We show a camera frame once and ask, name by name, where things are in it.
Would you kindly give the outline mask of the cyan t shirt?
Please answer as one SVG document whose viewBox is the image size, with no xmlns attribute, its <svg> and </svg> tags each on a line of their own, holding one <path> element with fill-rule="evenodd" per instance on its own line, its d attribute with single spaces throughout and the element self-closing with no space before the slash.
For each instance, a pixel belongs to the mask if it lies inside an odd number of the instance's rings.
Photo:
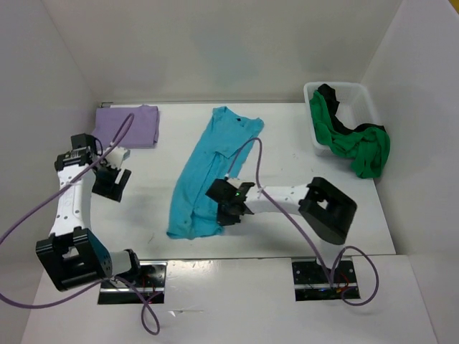
<svg viewBox="0 0 459 344">
<path fill-rule="evenodd" d="M 223 233 L 217 223 L 217 203 L 206 192 L 226 173 L 234 178 L 253 147 L 249 140 L 259 136 L 265 124 L 216 107 L 178 178 L 169 209 L 166 234 L 171 239 L 196 239 Z"/>
</svg>

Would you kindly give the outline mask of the green t shirt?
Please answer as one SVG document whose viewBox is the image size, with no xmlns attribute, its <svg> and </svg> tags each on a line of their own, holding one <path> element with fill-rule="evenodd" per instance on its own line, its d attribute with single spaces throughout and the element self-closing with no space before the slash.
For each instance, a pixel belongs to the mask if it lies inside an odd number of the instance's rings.
<svg viewBox="0 0 459 344">
<path fill-rule="evenodd" d="M 387 132 L 373 125 L 361 132 L 339 133 L 333 128 L 325 97 L 317 90 L 309 105 L 317 141 L 338 157 L 349 159 L 359 178 L 379 178 L 390 152 Z"/>
</svg>

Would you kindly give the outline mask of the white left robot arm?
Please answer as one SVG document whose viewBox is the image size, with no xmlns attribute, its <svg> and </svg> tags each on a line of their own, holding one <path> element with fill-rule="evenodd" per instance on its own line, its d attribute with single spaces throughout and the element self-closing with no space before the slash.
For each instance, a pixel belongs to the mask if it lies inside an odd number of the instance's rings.
<svg viewBox="0 0 459 344">
<path fill-rule="evenodd" d="M 91 229 L 92 196 L 119 202 L 131 176 L 121 168 L 130 151 L 110 144 L 98 152 L 97 141 L 89 134 L 74 135 L 71 150 L 55 161 L 61 191 L 57 214 L 49 236 L 36 243 L 35 252 L 59 291 L 116 276 L 132 287 L 143 277 L 132 249 L 109 252 Z"/>
</svg>

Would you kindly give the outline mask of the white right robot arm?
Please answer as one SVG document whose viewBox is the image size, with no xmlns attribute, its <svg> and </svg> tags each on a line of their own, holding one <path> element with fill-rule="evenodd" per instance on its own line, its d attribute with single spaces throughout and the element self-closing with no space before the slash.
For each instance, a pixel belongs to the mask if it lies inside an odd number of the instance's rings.
<svg viewBox="0 0 459 344">
<path fill-rule="evenodd" d="M 280 213 L 302 216 L 316 235 L 334 245 L 345 244 L 357 205 L 321 177 L 299 186 L 266 186 L 218 178 L 206 192 L 217 203 L 217 223 L 231 226 L 244 215 Z"/>
</svg>

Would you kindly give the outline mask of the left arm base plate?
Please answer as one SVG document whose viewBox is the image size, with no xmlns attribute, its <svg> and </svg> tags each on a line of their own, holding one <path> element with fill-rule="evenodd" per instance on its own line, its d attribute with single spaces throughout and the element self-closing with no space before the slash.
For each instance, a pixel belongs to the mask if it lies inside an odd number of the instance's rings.
<svg viewBox="0 0 459 344">
<path fill-rule="evenodd" d="M 150 304 L 163 304 L 167 262 L 143 260 L 140 265 L 140 275 L 128 279 L 128 281 L 138 289 L 142 297 L 148 300 Z M 129 286 L 112 279 L 101 284 L 98 304 L 135 305 L 141 304 L 141 301 Z"/>
</svg>

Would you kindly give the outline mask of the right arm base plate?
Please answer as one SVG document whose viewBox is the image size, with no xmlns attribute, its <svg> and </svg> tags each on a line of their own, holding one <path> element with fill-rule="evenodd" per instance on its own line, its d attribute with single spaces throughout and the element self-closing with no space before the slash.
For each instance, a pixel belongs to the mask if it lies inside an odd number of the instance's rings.
<svg viewBox="0 0 459 344">
<path fill-rule="evenodd" d="M 293 260 L 291 267 L 297 302 L 340 300 L 342 294 L 350 300 L 360 298 L 354 264 L 350 259 L 339 263 L 333 277 L 333 287 L 315 259 Z"/>
</svg>

